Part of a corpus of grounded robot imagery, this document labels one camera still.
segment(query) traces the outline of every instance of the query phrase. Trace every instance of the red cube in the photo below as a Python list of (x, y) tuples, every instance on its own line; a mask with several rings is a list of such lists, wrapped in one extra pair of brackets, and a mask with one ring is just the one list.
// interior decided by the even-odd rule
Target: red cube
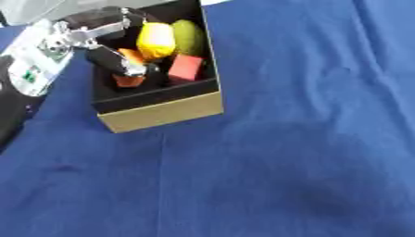
[(197, 56), (177, 55), (169, 71), (173, 83), (195, 81), (203, 59)]

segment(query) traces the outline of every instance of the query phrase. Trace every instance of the blue tablecloth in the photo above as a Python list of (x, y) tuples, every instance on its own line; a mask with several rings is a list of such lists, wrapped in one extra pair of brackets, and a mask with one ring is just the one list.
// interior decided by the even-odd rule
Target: blue tablecloth
[(124, 134), (77, 55), (0, 157), (0, 236), (415, 236), (414, 9), (209, 6), (226, 113)]

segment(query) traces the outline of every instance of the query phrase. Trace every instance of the cardboard box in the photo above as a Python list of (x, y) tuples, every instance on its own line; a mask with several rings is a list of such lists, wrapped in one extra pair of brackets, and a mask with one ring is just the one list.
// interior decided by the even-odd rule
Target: cardboard box
[[(219, 74), (199, 0), (178, 0), (142, 10), (162, 22), (190, 19), (198, 24), (207, 37), (205, 65), (194, 82), (167, 85), (167, 71), (162, 69), (162, 73), (145, 80), (141, 86), (127, 90), (117, 88), (108, 71), (95, 68), (93, 106), (98, 117), (113, 132), (125, 132), (222, 113)], [(138, 31), (130, 29), (123, 39), (106, 44), (113, 48), (134, 48)]]

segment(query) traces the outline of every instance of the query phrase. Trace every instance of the orange object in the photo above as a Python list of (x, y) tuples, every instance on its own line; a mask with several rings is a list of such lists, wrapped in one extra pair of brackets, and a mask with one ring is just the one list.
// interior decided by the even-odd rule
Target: orange object
[[(143, 65), (145, 63), (140, 52), (132, 49), (121, 48), (119, 52), (122, 53), (130, 62), (137, 65)], [(137, 87), (143, 83), (145, 77), (121, 77), (118, 75), (113, 75), (113, 78), (117, 82), (119, 87), (128, 88), (128, 87)]]

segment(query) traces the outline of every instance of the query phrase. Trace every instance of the green ball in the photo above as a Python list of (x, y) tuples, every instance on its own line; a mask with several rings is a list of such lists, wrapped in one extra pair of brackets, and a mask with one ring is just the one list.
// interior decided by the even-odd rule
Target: green ball
[(187, 56), (202, 56), (205, 50), (205, 34), (190, 20), (180, 19), (172, 25), (176, 40), (176, 52)]

